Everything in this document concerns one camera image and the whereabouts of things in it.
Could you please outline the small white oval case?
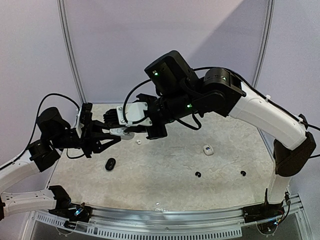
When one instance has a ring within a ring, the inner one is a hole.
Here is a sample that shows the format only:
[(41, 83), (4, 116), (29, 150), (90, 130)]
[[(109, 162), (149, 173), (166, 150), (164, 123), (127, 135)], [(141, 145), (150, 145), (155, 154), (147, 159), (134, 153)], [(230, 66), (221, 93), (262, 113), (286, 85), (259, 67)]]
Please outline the small white oval case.
[(125, 132), (126, 127), (111, 128), (109, 133), (113, 136), (120, 137), (123, 140), (131, 140), (134, 138), (134, 132)]

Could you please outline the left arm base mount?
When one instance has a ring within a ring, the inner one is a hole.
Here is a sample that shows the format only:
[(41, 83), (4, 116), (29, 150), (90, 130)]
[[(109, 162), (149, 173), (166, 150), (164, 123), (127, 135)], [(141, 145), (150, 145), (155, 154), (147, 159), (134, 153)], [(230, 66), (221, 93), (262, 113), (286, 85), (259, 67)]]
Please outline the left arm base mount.
[(66, 218), (70, 222), (88, 223), (92, 216), (93, 208), (85, 203), (75, 204), (66, 190), (60, 185), (53, 185), (48, 188), (53, 193), (53, 199), (56, 201), (55, 208), (49, 209), (52, 215)]

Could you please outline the white earbud charging case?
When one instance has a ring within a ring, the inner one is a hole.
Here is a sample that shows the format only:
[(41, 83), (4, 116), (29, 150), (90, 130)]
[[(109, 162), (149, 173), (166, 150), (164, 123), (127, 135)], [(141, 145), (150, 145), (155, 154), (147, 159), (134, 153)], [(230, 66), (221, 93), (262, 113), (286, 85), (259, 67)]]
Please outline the white earbud charging case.
[(214, 154), (214, 150), (209, 144), (203, 146), (203, 152), (206, 156), (212, 156)]

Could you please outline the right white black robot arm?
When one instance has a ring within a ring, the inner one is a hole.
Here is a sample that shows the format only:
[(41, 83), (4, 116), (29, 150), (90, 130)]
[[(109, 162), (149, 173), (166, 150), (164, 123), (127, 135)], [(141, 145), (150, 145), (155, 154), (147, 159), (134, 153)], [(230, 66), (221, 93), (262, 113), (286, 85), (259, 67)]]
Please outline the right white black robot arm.
[(139, 94), (131, 123), (145, 126), (150, 139), (166, 137), (168, 123), (211, 112), (244, 121), (274, 138), (273, 176), (266, 201), (258, 208), (262, 218), (274, 214), (291, 178), (317, 146), (305, 117), (294, 116), (230, 69), (208, 67), (204, 77), (198, 77), (176, 50), (154, 60), (144, 71), (160, 96)]

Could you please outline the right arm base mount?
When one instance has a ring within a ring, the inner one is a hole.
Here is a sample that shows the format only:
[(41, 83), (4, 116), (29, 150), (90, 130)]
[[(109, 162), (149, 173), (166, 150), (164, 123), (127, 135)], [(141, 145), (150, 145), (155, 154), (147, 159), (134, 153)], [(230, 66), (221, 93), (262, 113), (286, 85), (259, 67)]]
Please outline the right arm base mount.
[(285, 211), (285, 208), (284, 208), (284, 201), (277, 204), (269, 203), (268, 189), (266, 189), (263, 203), (245, 206), (241, 209), (244, 222), (245, 223), (258, 222), (258, 221), (280, 216), (280, 219), (276, 221), (276, 225), (279, 224), (280, 222), (286, 219), (286, 217), (289, 215), (289, 212), (290, 212), (291, 199), (290, 199), (290, 193), (288, 192), (288, 190), (286, 190), (284, 193), (284, 200), (288, 207), (287, 211)]

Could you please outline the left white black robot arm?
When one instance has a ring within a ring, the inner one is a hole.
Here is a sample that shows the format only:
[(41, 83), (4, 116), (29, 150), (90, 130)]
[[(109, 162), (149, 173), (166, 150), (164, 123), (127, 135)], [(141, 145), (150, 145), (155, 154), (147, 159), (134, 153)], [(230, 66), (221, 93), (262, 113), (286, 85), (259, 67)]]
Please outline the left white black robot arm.
[(92, 120), (91, 105), (85, 104), (80, 111), (80, 127), (71, 125), (62, 118), (56, 107), (49, 107), (37, 118), (41, 136), (30, 143), (15, 159), (0, 167), (0, 217), (34, 210), (49, 210), (63, 217), (80, 215), (82, 206), (73, 205), (65, 189), (53, 185), (46, 189), (18, 193), (6, 190), (21, 180), (42, 173), (52, 167), (61, 157), (60, 151), (80, 149), (86, 158), (100, 154), (121, 141), (121, 137), (104, 133), (104, 123)]

